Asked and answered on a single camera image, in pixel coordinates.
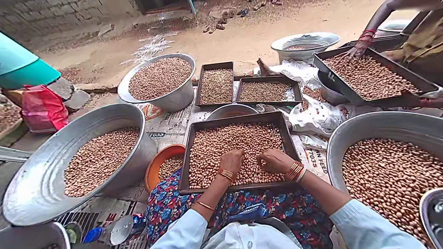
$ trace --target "orange bangle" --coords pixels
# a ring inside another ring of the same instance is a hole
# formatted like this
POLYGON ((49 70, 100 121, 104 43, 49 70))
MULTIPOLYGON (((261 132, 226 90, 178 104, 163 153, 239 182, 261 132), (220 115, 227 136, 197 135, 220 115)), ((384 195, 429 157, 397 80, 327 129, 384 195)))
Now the orange bangle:
POLYGON ((202 203, 201 201, 195 201, 195 202, 198 203, 198 204, 200 204, 200 205, 202 205, 203 207, 205 207, 205 208, 207 208, 207 209, 210 209, 210 210, 212 210, 212 211, 215 211, 214 208, 212 208, 212 207, 210 207, 210 206, 208 206, 208 205, 202 203))
POLYGON ((297 179, 301 172, 303 172, 304 166, 298 161, 295 161, 291 166, 291 169, 284 175, 287 180, 293 181, 297 179))
POLYGON ((230 172, 228 170, 225 170, 225 169, 219 169, 217 171, 217 174, 218 175, 222 175, 222 176, 228 178, 231 182, 233 182, 235 180, 235 178, 236 178, 236 176, 234 176, 234 173, 232 173, 232 172, 230 172))

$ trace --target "dark metal tray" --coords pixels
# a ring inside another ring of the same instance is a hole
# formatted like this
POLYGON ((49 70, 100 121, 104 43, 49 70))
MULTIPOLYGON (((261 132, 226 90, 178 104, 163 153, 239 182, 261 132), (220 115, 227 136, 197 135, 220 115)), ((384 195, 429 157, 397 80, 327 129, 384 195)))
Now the dark metal tray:
MULTIPOLYGON (((297 151, 294 148, 291 135, 289 134, 288 126, 284 120, 281 112, 260 113, 238 117, 228 117, 212 121, 195 122, 191 124, 188 134, 188 140, 186 143, 185 160, 182 167, 182 173, 179 181, 179 193, 181 195, 189 195, 193 193, 203 193, 206 188, 190 189, 189 188, 189 161, 190 161, 190 149, 194 144, 195 134, 198 130, 205 128, 216 128, 235 123, 273 123, 280 131, 281 140, 283 143, 284 152, 292 159, 299 161, 300 158, 297 151)), ((252 190, 252 189, 267 189, 274 187, 288 187, 295 185, 295 182, 274 182, 274 183, 250 183, 244 185, 231 186, 228 191, 237 190, 252 190)))
POLYGON ((227 102, 227 103, 206 104, 206 105, 200 104, 200 92, 202 90, 203 73, 206 70, 212 70, 212 69, 232 69, 232 82, 231 82, 231 86, 230 87, 233 88, 233 84, 234 84, 234 62, 221 62, 221 63, 202 65, 202 70, 200 71, 200 78, 198 79, 197 95, 195 96, 195 105, 196 106, 199 106, 199 107, 220 107, 222 105, 226 105, 226 104, 232 103, 232 98, 231 98, 231 101, 227 102))
MULTIPOLYGON (((343 47, 331 51, 321 52, 314 54, 314 64, 319 68, 320 71, 328 74, 328 78, 332 83, 337 86, 340 92, 354 105, 370 105, 375 107, 402 107, 408 106, 409 101, 405 100, 402 96, 394 96, 382 99, 376 99, 371 101, 364 100, 358 93, 356 93, 349 85, 346 83, 339 75, 337 75, 331 68, 329 68, 323 61, 327 58, 334 57, 341 53, 348 51, 353 48, 353 46, 343 47)), ((422 92, 416 94, 421 95, 430 91, 437 90, 437 86, 433 83, 427 81, 423 77, 413 73, 409 69, 393 62, 392 60, 382 56, 371 48, 368 48, 365 55, 369 55, 377 62, 384 66, 387 66, 392 72, 402 76, 403 78, 409 80, 416 88, 422 92)))
POLYGON ((300 91, 300 86, 298 81, 291 80, 286 76, 270 76, 270 77, 252 77, 252 78, 241 78, 240 83, 238 84, 237 95, 235 96, 235 102, 238 104, 244 105, 257 105, 257 104, 266 104, 266 105, 278 105, 278 106, 296 106, 303 102, 302 94, 300 91), (248 102, 248 101, 240 101, 241 91, 243 89, 243 82, 270 82, 270 83, 286 83, 292 85, 292 91, 294 93, 295 101, 276 101, 276 102, 248 102))

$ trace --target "stone wall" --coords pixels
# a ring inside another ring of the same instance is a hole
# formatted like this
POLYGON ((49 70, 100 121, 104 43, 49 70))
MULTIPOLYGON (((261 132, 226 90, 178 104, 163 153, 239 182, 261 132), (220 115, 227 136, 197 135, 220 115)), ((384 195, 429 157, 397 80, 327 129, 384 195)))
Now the stone wall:
POLYGON ((0 0, 0 31, 30 39, 138 15, 134 0, 0 0))

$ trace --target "person's lap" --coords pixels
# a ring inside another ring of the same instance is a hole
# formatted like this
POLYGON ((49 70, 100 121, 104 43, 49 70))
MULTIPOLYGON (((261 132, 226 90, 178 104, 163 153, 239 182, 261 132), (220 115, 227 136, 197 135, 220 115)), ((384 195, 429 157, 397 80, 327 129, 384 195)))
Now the person's lap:
MULTIPOLYGON (((180 170, 160 182, 148 199, 148 245, 155 243, 168 226, 180 218, 200 194, 179 195, 180 170)), ((264 218, 276 217, 294 233, 303 248, 332 248, 329 233, 332 222, 320 205, 303 189, 237 191, 226 193, 220 200, 208 228, 221 229, 227 225, 228 217, 245 208, 263 203, 267 211, 264 218)))

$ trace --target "red plastic bag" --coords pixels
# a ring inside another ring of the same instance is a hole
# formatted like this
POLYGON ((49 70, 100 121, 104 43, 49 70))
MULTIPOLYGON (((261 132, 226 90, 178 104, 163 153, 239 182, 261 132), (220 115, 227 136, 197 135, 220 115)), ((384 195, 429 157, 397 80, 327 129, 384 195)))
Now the red plastic bag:
POLYGON ((22 95, 22 118, 31 132, 56 132, 68 124, 62 99, 46 86, 26 86, 22 95))

